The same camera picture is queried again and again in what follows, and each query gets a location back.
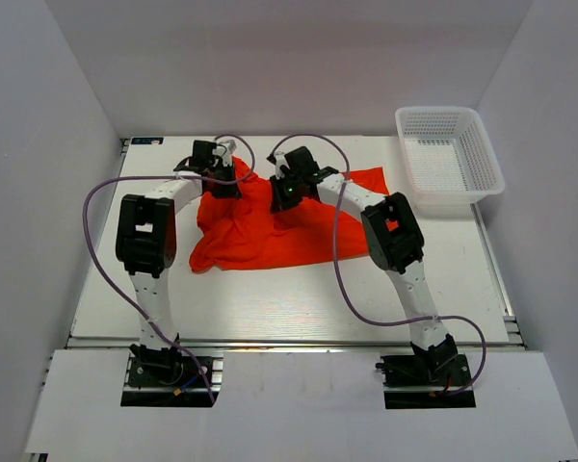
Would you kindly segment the orange t shirt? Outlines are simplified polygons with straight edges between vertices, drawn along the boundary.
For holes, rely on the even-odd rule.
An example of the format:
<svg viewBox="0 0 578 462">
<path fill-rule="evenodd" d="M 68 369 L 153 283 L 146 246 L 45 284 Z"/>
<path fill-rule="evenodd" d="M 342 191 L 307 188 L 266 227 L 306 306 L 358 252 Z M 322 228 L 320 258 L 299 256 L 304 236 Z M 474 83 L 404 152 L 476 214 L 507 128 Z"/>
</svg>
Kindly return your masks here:
<svg viewBox="0 0 578 462">
<path fill-rule="evenodd" d="M 202 237 L 189 264 L 195 273 L 220 270 L 271 270 L 332 260 L 334 208 L 314 199 L 273 213 L 269 182 L 253 174 L 239 185 L 242 196 L 201 198 L 197 226 Z"/>
</svg>

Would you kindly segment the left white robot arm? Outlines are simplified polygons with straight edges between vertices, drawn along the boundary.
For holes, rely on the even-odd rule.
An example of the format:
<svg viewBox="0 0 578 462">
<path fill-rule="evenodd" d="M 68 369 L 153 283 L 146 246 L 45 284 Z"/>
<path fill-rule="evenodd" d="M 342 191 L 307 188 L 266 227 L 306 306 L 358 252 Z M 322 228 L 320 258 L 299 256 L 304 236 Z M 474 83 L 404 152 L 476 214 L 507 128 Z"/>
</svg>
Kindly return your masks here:
<svg viewBox="0 0 578 462">
<path fill-rule="evenodd" d="M 174 347 L 179 334 L 172 319 L 169 269 L 177 253 L 176 215 L 205 193 L 239 198 L 233 163 L 236 143 L 195 141 L 173 177 L 145 194 L 127 194 L 118 216 L 116 255 L 135 290 L 140 315 L 139 349 Z"/>
</svg>

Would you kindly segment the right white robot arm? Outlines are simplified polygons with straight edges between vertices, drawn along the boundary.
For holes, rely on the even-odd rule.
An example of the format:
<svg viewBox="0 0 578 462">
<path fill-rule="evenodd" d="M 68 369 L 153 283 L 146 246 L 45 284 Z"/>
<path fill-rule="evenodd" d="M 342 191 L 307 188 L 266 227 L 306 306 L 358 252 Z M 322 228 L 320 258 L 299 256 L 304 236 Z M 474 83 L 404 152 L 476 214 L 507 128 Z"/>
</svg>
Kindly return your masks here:
<svg viewBox="0 0 578 462">
<path fill-rule="evenodd" d="M 275 166 L 270 178 L 272 212 L 287 211 L 306 199 L 333 206 L 332 264 L 337 283 L 350 311 L 360 321 L 378 327 L 406 325 L 417 375 L 435 384 L 447 376 L 458 355 L 456 343 L 440 319 L 424 270 L 425 240 L 407 198 L 373 192 L 356 184 L 348 171 L 319 167 L 309 149 L 273 152 L 267 161 Z M 401 321 L 374 321 L 362 316 L 350 301 L 339 268 L 341 214 L 361 222 L 368 254 L 393 284 L 405 313 Z"/>
</svg>

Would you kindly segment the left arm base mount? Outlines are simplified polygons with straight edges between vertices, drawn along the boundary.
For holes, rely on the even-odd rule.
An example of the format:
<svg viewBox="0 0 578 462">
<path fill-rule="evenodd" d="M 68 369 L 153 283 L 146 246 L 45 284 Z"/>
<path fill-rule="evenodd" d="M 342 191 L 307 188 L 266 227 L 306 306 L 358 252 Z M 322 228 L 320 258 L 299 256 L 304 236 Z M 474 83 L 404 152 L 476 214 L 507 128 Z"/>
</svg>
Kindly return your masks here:
<svg viewBox="0 0 578 462">
<path fill-rule="evenodd" d="M 222 360 L 192 358 L 175 348 L 129 348 L 120 405 L 146 408 L 210 408 L 221 389 Z"/>
</svg>

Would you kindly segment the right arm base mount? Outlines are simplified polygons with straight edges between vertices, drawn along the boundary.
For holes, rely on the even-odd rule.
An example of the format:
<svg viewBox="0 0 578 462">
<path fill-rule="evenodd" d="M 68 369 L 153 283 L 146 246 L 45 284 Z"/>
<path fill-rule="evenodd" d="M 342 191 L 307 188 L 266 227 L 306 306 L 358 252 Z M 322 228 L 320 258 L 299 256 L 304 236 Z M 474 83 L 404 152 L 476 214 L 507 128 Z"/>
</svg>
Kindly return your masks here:
<svg viewBox="0 0 578 462">
<path fill-rule="evenodd" d="M 386 410 L 469 409 L 476 407 L 469 364 L 460 354 L 442 372 L 431 375 L 411 355 L 386 355 L 375 368 L 383 375 Z"/>
</svg>

